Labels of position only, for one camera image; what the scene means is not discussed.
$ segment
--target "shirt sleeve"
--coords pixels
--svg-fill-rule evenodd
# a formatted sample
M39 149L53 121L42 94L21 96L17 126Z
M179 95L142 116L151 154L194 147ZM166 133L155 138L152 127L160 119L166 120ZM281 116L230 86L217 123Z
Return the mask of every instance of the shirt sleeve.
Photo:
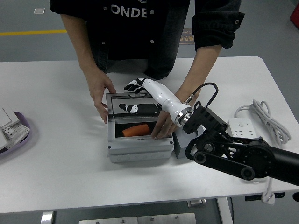
M88 1L50 0L50 10L87 20Z
M196 0L192 19L195 50L200 47L222 45L231 48L235 31L245 16L239 12L241 0Z

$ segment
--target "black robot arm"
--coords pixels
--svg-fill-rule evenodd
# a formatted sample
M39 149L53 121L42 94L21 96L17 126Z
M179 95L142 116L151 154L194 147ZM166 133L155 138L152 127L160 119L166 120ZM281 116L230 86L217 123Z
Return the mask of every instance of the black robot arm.
M271 147L261 137L229 136L228 124L199 103L183 130L192 133L200 125L206 130L189 143L188 159L244 180L270 176L299 186L299 154Z

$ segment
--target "person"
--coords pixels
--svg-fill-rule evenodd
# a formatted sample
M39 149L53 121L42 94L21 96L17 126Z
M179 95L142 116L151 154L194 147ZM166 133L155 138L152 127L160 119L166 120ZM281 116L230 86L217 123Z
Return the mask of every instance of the person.
M105 73L108 61L147 59L144 74L155 80L167 77L175 63L189 5L190 0L50 0L51 11L61 15L105 123L104 90L115 93ZM240 5L241 0L195 0L192 34L196 55L175 93L182 102L204 83L221 49L232 47L244 18ZM176 128L169 113L161 111L151 136L162 138Z

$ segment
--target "gray box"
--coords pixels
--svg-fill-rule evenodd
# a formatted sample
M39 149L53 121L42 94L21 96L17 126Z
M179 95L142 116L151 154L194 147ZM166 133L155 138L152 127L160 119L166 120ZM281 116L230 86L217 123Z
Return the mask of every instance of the gray box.
M193 132L191 134L187 134L184 132L182 127L179 127L173 133L174 140L174 152L176 154L177 159L185 158L185 151L189 144L189 142L197 137L199 137L204 132L202 126L199 126L197 129L197 133Z
M107 123L107 151L113 163L141 161L153 159L169 159L174 149L173 137L169 135L163 139L153 139L150 135L123 137L122 130L138 124L148 124L150 130L154 128L158 117L135 116L119 107L119 104L137 105L157 103L150 94L108 93Z

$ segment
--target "white power cord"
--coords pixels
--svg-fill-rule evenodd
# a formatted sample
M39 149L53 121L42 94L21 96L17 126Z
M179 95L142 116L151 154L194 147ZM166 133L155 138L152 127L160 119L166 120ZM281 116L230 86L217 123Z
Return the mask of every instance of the white power cord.
M290 132L271 116L270 109L265 101L260 103L254 99L251 105L239 107L235 112L235 118L238 118L238 112L243 110L258 114L261 121L266 125L271 137L279 146L291 140Z
M263 108L263 104L266 105L267 111ZM266 125L271 137L279 147L291 140L290 132L271 116L270 109L265 101L260 103L253 99L253 103L251 105L241 106L236 110L235 118L238 118L238 112L243 110L254 112L259 116L261 121ZM262 194L262 201L270 205L274 205L275 203L275 194L272 193L272 181L273 178L270 177L267 190Z

